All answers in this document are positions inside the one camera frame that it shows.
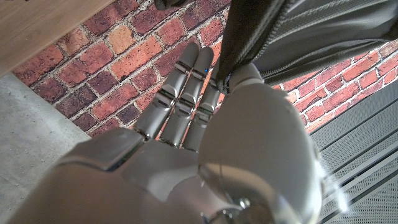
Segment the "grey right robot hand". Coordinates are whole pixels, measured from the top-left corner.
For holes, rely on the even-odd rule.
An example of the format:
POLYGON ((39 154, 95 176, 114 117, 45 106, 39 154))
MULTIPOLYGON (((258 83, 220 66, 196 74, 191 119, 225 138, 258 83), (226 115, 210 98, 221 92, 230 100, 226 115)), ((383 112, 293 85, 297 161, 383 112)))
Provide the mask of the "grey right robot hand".
POLYGON ((132 129, 77 144, 11 223, 316 223, 316 145, 249 63, 220 107, 213 51, 189 43, 132 129))

